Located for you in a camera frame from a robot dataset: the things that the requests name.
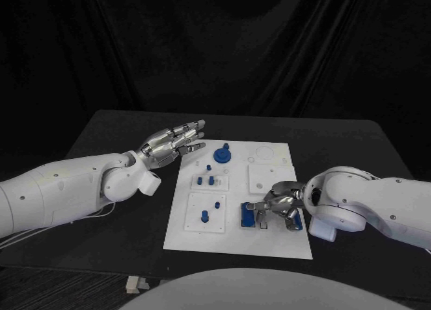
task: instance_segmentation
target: white panel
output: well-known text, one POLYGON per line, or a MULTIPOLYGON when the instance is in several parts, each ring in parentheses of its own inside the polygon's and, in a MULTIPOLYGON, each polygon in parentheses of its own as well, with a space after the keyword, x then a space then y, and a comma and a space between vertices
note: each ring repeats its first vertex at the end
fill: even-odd
POLYGON ((195 174, 192 176, 192 189, 201 189, 203 191, 224 191, 229 190, 229 177, 228 176, 215 176, 212 174, 195 174), (214 185, 209 185, 209 177, 214 176, 214 185))
POLYGON ((185 230, 211 233, 225 232, 226 196, 224 194, 189 194, 185 230), (208 211, 209 221, 201 220, 202 211, 208 211))
POLYGON ((273 185, 281 181, 296 181, 293 166, 248 165, 250 193, 267 194, 273 185))
POLYGON ((260 229, 258 225, 255 229, 241 227, 241 204, 260 202, 267 192, 265 190, 260 194, 250 193, 248 166, 251 164, 280 166, 283 173, 286 175, 290 173, 284 180, 296 180, 289 145, 248 141, 198 140, 198 142, 205 142, 206 147, 185 155, 180 162, 164 249, 312 259, 306 226, 302 231, 289 231, 283 218, 270 212, 267 229, 260 229), (228 163, 218 163, 214 152, 225 142, 229 143, 232 158, 228 163), (206 170, 206 165, 212 166, 211 171, 206 170), (228 191, 196 189, 195 175, 226 176, 228 191), (225 233, 186 230, 190 193, 225 196, 225 233))

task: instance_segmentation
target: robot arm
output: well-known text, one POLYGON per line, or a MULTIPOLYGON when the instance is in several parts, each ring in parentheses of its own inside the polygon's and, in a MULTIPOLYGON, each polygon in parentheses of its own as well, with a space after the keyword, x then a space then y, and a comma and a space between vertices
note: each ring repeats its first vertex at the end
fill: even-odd
POLYGON ((0 238, 81 219, 137 190, 153 195, 162 180, 150 171, 179 155, 205 147, 186 145, 203 137, 205 122, 185 124, 151 135, 140 149, 56 161, 0 183, 0 238))
POLYGON ((379 179, 359 169, 335 167, 306 185, 280 182, 270 193, 276 189, 283 195, 274 198, 268 194, 264 202, 248 208, 258 209, 263 204, 283 212, 289 222, 297 210, 291 204, 302 200, 312 215, 309 232, 322 239, 333 242, 336 229, 362 231, 369 223, 387 237, 431 250, 431 183, 379 179))

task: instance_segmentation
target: white round object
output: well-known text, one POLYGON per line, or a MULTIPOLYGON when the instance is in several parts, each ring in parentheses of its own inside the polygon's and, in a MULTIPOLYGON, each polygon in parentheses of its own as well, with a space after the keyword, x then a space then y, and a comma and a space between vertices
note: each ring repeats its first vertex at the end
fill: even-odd
POLYGON ((221 269, 185 276, 141 294, 121 310, 408 310, 366 291, 316 276, 268 269, 221 269))
POLYGON ((270 160, 274 156, 274 150, 270 147, 260 147, 255 151, 257 157, 263 160, 270 160))
POLYGON ((319 220, 342 231, 362 231, 366 227, 366 219, 355 212, 329 205, 317 206, 316 215, 319 220))

